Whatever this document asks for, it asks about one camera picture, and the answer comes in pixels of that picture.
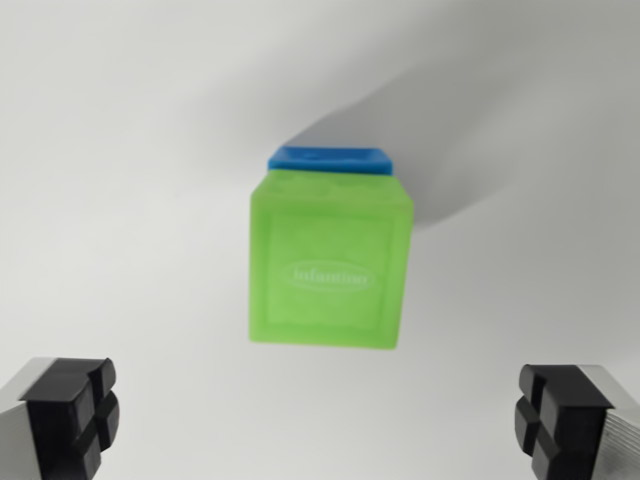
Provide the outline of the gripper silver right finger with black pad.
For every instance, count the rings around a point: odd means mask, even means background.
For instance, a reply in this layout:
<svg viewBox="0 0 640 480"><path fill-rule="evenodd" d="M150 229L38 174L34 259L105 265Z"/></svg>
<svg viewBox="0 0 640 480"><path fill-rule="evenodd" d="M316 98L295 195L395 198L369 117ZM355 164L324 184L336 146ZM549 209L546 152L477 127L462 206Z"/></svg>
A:
<svg viewBox="0 0 640 480"><path fill-rule="evenodd" d="M526 364L519 388L515 435L538 479L639 477L639 402L604 367Z"/></svg>

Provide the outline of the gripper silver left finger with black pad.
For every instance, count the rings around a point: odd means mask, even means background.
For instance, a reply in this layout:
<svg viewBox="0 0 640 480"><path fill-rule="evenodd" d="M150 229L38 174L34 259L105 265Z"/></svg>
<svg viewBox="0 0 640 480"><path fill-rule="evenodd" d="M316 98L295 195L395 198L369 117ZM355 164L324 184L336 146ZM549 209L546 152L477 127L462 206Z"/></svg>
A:
<svg viewBox="0 0 640 480"><path fill-rule="evenodd" d="M1 387L1 477L92 479L119 428L111 359L29 360Z"/></svg>

